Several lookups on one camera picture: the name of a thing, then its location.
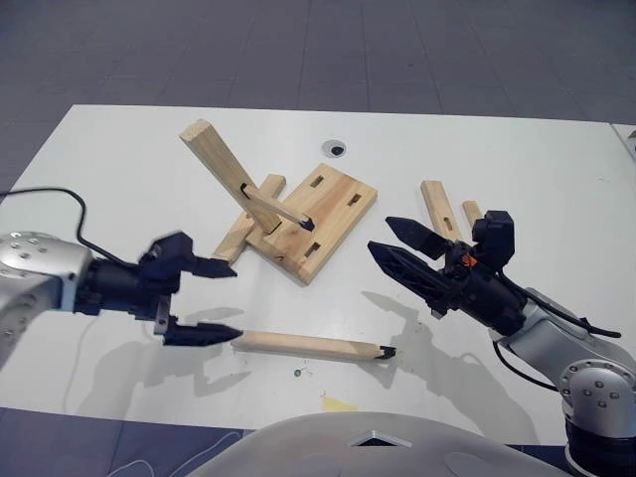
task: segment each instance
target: black cable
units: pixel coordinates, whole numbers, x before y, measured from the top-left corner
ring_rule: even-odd
[[[534,293],[531,293],[530,291],[528,291],[525,288],[522,288],[521,286],[519,286],[517,283],[515,283],[513,280],[511,280],[510,278],[508,278],[503,270],[499,270],[498,272],[499,277],[509,286],[511,286],[512,288],[514,288],[515,290],[517,290],[519,293],[521,293],[522,295],[524,295],[526,298],[530,298],[531,300],[533,300],[535,303],[537,303],[537,305],[544,309],[545,311],[549,311],[550,313],[553,313],[554,315],[556,315],[557,317],[565,320],[567,323],[571,323],[572,325],[578,326],[580,328],[583,328],[584,330],[586,330],[588,333],[594,334],[594,335],[601,335],[601,336],[606,336],[608,338],[620,338],[622,335],[617,332],[617,331],[610,331],[610,330],[604,330],[602,328],[597,328],[593,325],[590,325],[589,322],[585,319],[585,318],[580,318],[580,319],[576,319],[576,318],[572,318],[571,316],[569,316],[567,313],[562,312],[561,310],[553,307],[552,305],[550,305],[547,301],[543,300],[542,298],[540,298],[539,296],[535,295]]]
[[[494,341],[493,341],[493,348],[495,349],[495,354],[497,355],[497,358],[499,358],[499,361],[501,361],[502,364],[506,368],[508,368],[513,373],[515,373],[517,376],[520,376],[524,380],[531,382],[533,385],[541,386],[542,388],[545,388],[546,390],[550,390],[550,391],[554,391],[554,392],[558,393],[558,389],[555,388],[553,385],[549,385],[549,384],[544,383],[542,381],[536,380],[533,377],[528,376],[526,373],[522,373],[517,368],[515,368],[513,365],[508,363],[506,361],[506,359],[503,357],[503,355],[501,354],[501,350],[499,349],[499,345],[497,343],[495,343]]]
[[[81,230],[83,229],[83,222],[86,218],[86,202],[83,201],[83,199],[80,197],[80,195],[70,189],[65,189],[63,187],[30,187],[27,189],[15,189],[13,191],[2,191],[0,192],[0,197],[5,197],[5,196],[16,196],[18,194],[29,194],[32,192],[62,192],[65,194],[70,195],[71,197],[73,197],[79,204],[80,208],[81,208],[81,212],[79,213],[79,221],[78,221],[78,226],[76,227],[76,238],[78,240],[79,243],[81,243],[82,245],[90,248],[91,250],[99,253],[100,255],[103,255],[104,257],[108,258],[110,261],[124,267],[124,268],[129,268],[132,266],[135,266],[133,263],[128,263],[127,261],[122,260],[121,258],[113,255],[112,253],[110,253],[109,251],[104,250],[103,248],[101,248],[98,245],[95,245],[94,243],[92,243],[91,241],[86,240],[82,235],[81,235]]]

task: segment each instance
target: yellow stain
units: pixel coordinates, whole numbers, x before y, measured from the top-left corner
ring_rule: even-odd
[[[346,412],[348,410],[358,410],[358,407],[334,397],[322,396],[322,410],[327,412]]]

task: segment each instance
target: wooden stick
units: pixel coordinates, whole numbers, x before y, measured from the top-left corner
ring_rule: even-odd
[[[268,174],[258,190],[265,196],[278,197],[283,187],[285,187],[284,176]],[[230,231],[217,246],[214,255],[227,260],[230,264],[237,261],[247,244],[245,239],[253,228],[253,218],[247,212],[241,213]]]
[[[464,214],[466,214],[466,219],[468,219],[468,224],[470,224],[470,229],[472,230],[475,225],[475,221],[478,219],[483,219],[484,216],[479,210],[477,203],[475,201],[466,201],[463,202],[461,207],[464,209]]]
[[[462,240],[443,184],[440,181],[422,181],[420,189],[435,231],[446,239]]]
[[[246,196],[248,196],[252,201],[256,202],[260,206],[271,210],[275,214],[279,214],[280,216],[285,217],[289,221],[298,224],[303,229],[307,229],[308,231],[312,231],[314,229],[314,223],[310,217],[305,216],[298,211],[295,211],[289,206],[285,206],[275,199],[265,196],[264,194],[259,192],[256,187],[244,185],[244,187],[241,187],[240,189]]]
[[[279,216],[255,201],[251,201],[240,191],[242,184],[248,184],[254,188],[255,185],[212,124],[199,119],[188,126],[179,137],[223,184],[238,204],[251,214],[264,233],[271,234],[280,225]]]
[[[396,355],[396,349],[391,346],[265,331],[245,331],[231,343],[242,350],[311,355],[347,361],[387,360]]]

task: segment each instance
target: floor tile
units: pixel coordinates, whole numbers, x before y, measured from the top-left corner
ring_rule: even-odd
[[[94,95],[96,104],[155,104],[167,78],[108,78]]]
[[[20,175],[56,127],[55,122],[15,122],[0,129],[0,175]]]
[[[157,99],[166,106],[216,106],[228,103],[230,81],[172,78]]]
[[[357,83],[303,83],[299,106],[316,111],[368,111],[367,85]]]
[[[352,83],[367,79],[365,52],[341,50],[305,52],[303,82]]]
[[[110,76],[114,78],[156,78],[170,75],[185,49],[142,48],[126,52]]]
[[[513,105],[501,87],[441,85],[438,90],[444,114],[515,115]]]
[[[515,111],[523,117],[587,119],[572,95],[564,89],[507,88]]]
[[[372,83],[371,112],[440,114],[439,97],[432,82]]]
[[[229,107],[255,109],[295,109],[298,105],[298,81],[236,82],[232,86]]]
[[[109,76],[124,56],[121,49],[90,49],[60,54],[52,66],[47,80],[82,81],[102,80]]]
[[[27,82],[0,83],[0,122],[15,119],[36,93],[38,87],[38,84]]]
[[[576,92],[574,98],[591,121],[636,124],[634,98],[590,92]]]
[[[430,67],[421,49],[367,50],[370,82],[431,80]]]
[[[241,45],[193,47],[177,59],[173,77],[190,80],[233,80],[241,58]]]
[[[27,100],[18,121],[59,122],[73,104],[92,103],[101,81],[45,82]]]
[[[429,56],[432,75],[446,85],[501,85],[490,60],[484,54]]]
[[[106,475],[121,426],[116,420],[7,409],[0,425],[0,474]]]
[[[110,472],[134,460],[143,459],[152,466],[157,477],[167,476],[203,452],[197,462],[193,461],[193,465],[182,468],[183,473],[178,474],[186,475],[197,464],[206,462],[240,438],[241,431],[235,429],[124,422]],[[139,470],[145,472],[139,475],[148,473],[143,466],[139,466]]]

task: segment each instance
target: gray floor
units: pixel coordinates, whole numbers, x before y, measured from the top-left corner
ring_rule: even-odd
[[[636,123],[636,1],[0,0],[0,190],[73,103]]]

